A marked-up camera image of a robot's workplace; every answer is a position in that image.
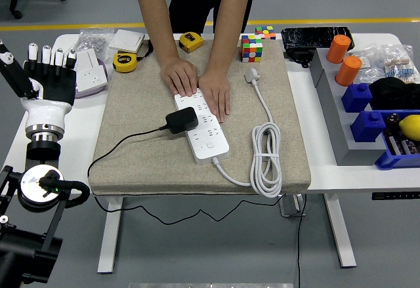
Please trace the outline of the person's right hand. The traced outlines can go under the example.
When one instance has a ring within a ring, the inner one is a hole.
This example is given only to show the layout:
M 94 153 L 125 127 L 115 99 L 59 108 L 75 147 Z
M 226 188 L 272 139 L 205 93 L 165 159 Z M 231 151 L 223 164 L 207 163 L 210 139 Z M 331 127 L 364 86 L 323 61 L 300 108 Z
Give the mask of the person's right hand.
M 197 91 L 198 72 L 192 63 L 174 56 L 161 63 L 161 78 L 176 95 L 192 96 Z

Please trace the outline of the person's left hand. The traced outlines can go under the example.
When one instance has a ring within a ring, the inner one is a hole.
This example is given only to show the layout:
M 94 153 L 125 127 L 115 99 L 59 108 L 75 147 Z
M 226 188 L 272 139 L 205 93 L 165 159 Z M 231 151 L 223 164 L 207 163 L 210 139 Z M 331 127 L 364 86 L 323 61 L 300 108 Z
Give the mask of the person's left hand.
M 198 77 L 198 87 L 219 123 L 224 123 L 230 114 L 230 82 L 226 72 L 206 71 Z

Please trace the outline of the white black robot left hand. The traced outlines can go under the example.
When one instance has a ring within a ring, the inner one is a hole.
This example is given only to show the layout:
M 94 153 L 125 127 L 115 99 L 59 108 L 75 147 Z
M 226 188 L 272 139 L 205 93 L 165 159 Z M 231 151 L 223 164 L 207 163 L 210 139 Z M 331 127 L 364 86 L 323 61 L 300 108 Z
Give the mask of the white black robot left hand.
M 75 100 L 76 72 L 62 66 L 61 49 L 56 51 L 54 64 L 43 52 L 37 61 L 35 44 L 28 48 L 28 60 L 21 66 L 8 48 L 1 44 L 1 75 L 12 88 L 28 113 L 25 132 L 28 138 L 37 133 L 64 136 L 65 116 Z

